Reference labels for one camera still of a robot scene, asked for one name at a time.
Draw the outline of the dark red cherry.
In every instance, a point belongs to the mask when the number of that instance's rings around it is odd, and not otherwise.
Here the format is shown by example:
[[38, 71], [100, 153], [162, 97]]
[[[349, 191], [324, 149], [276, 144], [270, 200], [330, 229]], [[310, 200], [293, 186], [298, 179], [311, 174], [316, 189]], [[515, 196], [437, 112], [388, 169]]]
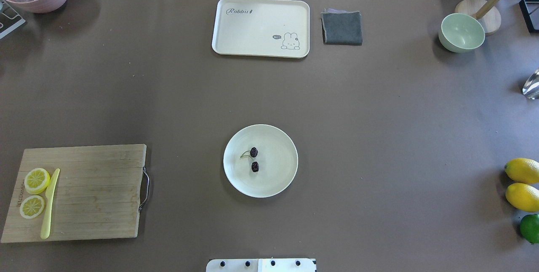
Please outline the dark red cherry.
[[243, 157], [250, 157], [250, 158], [255, 158], [258, 156], [258, 149], [256, 147], [252, 147], [250, 150], [248, 151], [245, 151], [241, 156], [240, 158], [243, 158]]

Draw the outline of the cream rabbit tray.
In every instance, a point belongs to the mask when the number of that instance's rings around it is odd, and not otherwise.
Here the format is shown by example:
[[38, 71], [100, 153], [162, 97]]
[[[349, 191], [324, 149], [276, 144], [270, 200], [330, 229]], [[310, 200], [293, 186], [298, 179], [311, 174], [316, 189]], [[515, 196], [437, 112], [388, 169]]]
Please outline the cream rabbit tray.
[[310, 51], [310, 7], [297, 0], [219, 0], [212, 49], [221, 55], [304, 58]]

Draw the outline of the white round plate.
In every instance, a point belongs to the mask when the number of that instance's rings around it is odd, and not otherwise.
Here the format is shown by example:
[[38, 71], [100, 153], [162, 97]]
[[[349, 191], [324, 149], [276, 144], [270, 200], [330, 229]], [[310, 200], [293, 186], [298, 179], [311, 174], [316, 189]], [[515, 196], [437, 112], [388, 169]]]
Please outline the white round plate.
[[[252, 147], [255, 158], [240, 156]], [[251, 162], [258, 161], [258, 173]], [[297, 148], [283, 130], [266, 124], [255, 124], [239, 130], [228, 141], [223, 155], [225, 176], [239, 192], [249, 197], [273, 197], [284, 191], [295, 179], [299, 157]]]

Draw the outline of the grey folded cloth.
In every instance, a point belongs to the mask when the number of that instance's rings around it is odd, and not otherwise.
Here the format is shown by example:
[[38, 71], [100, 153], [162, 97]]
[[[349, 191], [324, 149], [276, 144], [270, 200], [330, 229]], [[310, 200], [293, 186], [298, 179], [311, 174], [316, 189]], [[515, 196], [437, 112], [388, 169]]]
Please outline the grey folded cloth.
[[362, 15], [359, 11], [326, 9], [321, 13], [325, 44], [362, 45]]

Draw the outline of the wooden cutting board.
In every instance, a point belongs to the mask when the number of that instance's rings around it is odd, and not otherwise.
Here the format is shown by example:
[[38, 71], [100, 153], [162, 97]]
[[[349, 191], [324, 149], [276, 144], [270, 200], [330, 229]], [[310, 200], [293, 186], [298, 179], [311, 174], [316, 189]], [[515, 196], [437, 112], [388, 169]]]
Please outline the wooden cutting board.
[[43, 215], [25, 219], [19, 209], [24, 178], [42, 167], [60, 169], [48, 241], [125, 239], [139, 232], [145, 144], [25, 149], [2, 232], [2, 243], [41, 241]]

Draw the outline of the mint green bowl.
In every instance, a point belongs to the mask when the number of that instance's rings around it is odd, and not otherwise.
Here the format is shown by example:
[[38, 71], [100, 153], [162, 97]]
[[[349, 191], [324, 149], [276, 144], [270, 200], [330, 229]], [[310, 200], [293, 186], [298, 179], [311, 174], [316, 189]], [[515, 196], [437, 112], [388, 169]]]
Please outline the mint green bowl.
[[477, 19], [463, 13], [451, 13], [440, 24], [438, 39], [453, 53], [466, 53], [483, 45], [486, 35]]

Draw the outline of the lemon slice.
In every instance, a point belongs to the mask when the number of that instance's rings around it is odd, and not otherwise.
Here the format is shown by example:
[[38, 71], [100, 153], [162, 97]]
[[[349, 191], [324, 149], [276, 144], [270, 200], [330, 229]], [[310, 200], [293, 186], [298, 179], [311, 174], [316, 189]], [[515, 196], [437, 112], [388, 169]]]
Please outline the lemon slice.
[[30, 195], [38, 195], [46, 190], [50, 184], [50, 174], [44, 168], [35, 168], [24, 178], [24, 187]]
[[23, 218], [33, 219], [42, 214], [44, 209], [45, 199], [40, 195], [31, 195], [23, 200], [19, 212]]

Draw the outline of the yellow plastic knife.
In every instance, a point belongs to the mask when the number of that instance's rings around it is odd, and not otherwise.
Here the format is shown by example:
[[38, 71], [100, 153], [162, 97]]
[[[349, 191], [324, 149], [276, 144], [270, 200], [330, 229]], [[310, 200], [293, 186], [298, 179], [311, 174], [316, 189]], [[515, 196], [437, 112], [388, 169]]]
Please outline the yellow plastic knife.
[[57, 168], [54, 171], [50, 179], [49, 185], [45, 190], [46, 207], [45, 207], [44, 217], [42, 221], [42, 228], [40, 231], [40, 238], [42, 240], [49, 238], [50, 233], [51, 233], [53, 201], [54, 201], [56, 183], [58, 181], [60, 172], [61, 172], [60, 168]]

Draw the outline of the yellow lemon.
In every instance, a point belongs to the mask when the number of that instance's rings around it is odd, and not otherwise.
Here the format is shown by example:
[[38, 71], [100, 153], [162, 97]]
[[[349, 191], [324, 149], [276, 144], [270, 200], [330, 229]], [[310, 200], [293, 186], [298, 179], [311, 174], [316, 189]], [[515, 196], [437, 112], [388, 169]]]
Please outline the yellow lemon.
[[539, 211], [539, 190], [529, 184], [510, 184], [505, 197], [513, 207], [524, 212]]
[[518, 157], [506, 163], [504, 170], [509, 178], [524, 184], [539, 182], [539, 163], [525, 157]]

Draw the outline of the metal scoop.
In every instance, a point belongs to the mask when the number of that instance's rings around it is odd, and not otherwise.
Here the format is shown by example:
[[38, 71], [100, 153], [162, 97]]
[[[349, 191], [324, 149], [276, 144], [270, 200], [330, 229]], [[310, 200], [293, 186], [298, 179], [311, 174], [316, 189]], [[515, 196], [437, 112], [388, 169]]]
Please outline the metal scoop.
[[531, 100], [539, 99], [539, 69], [538, 68], [524, 82], [524, 85], [522, 87], [522, 95], [524, 95], [524, 97]]

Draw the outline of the green lime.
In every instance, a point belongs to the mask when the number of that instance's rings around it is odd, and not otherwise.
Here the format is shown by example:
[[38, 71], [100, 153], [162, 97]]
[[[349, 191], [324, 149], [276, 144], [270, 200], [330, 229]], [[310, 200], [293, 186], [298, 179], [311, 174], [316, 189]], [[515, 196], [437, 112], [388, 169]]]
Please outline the green lime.
[[520, 233], [531, 244], [539, 243], [539, 215], [529, 214], [520, 221]]

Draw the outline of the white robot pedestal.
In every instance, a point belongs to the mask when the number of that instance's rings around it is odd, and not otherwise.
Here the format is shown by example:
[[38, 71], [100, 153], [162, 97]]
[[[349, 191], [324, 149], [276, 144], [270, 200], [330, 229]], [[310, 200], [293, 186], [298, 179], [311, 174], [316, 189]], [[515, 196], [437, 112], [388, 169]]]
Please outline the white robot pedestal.
[[309, 258], [213, 259], [206, 272], [316, 272], [316, 260]]

